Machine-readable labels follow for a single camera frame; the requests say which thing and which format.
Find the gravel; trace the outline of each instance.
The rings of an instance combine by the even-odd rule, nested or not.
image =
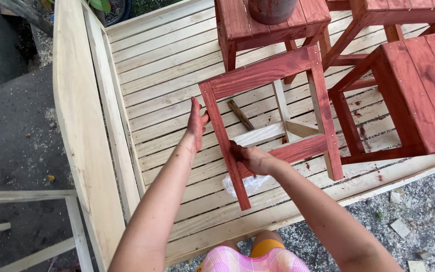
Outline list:
[[[427,271],[435,271],[435,174],[398,188],[401,203],[390,202],[390,192],[359,201],[346,209],[364,225],[392,254],[400,266],[408,270],[408,260],[421,260],[419,252],[427,250]],[[411,233],[401,238],[389,225],[401,219]],[[300,257],[311,271],[340,271],[332,256],[315,237],[305,221],[278,230],[285,247]],[[250,254],[254,238],[239,242],[245,255]],[[205,255],[176,264],[167,272],[195,271]]]

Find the slatted wooden platform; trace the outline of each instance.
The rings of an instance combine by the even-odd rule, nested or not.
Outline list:
[[[352,20],[351,12],[331,12],[332,44]],[[405,37],[419,35],[426,24],[403,25]],[[148,187],[184,134],[190,97],[204,105],[197,83],[224,72],[218,46],[214,2],[190,0],[137,17],[106,29],[124,95],[132,136],[136,143],[143,182]],[[381,26],[364,28],[343,54],[370,53],[386,41]],[[286,51],[276,44],[237,53],[236,67]],[[351,67],[331,67],[325,72],[332,87]],[[284,85],[288,110],[298,121],[316,124],[304,73]],[[354,121],[366,151],[400,145],[394,124],[376,88],[347,93]],[[229,138],[246,128],[227,105],[218,101]],[[280,122],[271,84],[233,96],[256,128]],[[341,155],[348,155],[340,124],[334,115]],[[211,124],[203,137],[202,151],[196,155],[167,249],[167,264],[177,263],[209,251],[223,240],[236,241],[257,231],[276,229],[302,220],[299,211],[275,180],[249,198],[252,208],[241,211],[237,199],[228,195],[221,181],[226,176],[218,142]],[[281,145],[281,139],[261,145],[264,150]],[[328,178],[323,156],[296,162],[293,166],[323,188],[342,205],[414,181],[435,172],[435,155],[405,160],[388,160],[344,165],[344,180]]]

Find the plastic bag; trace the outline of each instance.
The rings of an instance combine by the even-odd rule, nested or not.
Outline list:
[[[246,194],[248,196],[255,193],[258,188],[263,184],[263,182],[266,182],[268,179],[270,179],[271,176],[261,176],[261,175],[255,175],[250,176],[243,179],[243,184],[245,185]],[[236,191],[234,190],[233,182],[231,181],[231,178],[229,175],[226,175],[226,177],[222,180],[222,186],[226,190],[226,192],[233,197],[236,197]]]

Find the wooden handle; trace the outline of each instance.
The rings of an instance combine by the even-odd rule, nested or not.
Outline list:
[[[240,108],[238,108],[238,105],[231,99],[228,101],[228,106],[233,110],[233,112],[238,116],[239,121],[243,123],[243,125],[246,127],[248,131],[254,130],[253,124],[249,121],[249,119],[246,117],[246,115],[241,111]]]

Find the red stained stool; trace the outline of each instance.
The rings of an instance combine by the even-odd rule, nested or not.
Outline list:
[[[290,119],[281,85],[281,78],[306,71],[317,126]],[[229,176],[233,182],[241,210],[251,208],[242,178],[253,174],[244,164],[237,163],[231,153],[231,143],[224,128],[216,100],[273,83],[281,122],[256,129],[233,138],[237,144],[251,146],[285,135],[290,141],[269,153],[293,163],[324,154],[328,175],[337,181],[343,178],[332,111],[321,68],[318,46],[305,46],[279,54],[199,83],[214,132],[221,148]]]
[[[366,153],[344,91],[372,70],[402,146]],[[380,45],[328,91],[350,150],[342,164],[435,153],[435,34]]]
[[[324,71],[330,66],[357,65],[367,56],[341,55],[364,27],[383,25],[388,42],[404,39],[401,24],[428,23],[421,36],[435,33],[435,0],[327,0],[327,6],[330,11],[352,10],[353,21],[333,47],[325,30],[320,40]]]
[[[297,0],[294,12],[285,22],[265,25],[247,10],[247,0],[214,0],[217,36],[224,68],[235,69],[236,52],[285,42],[287,51],[296,49],[296,39],[307,38],[303,45],[318,41],[331,17],[325,0]],[[285,79],[293,81],[295,75]]]

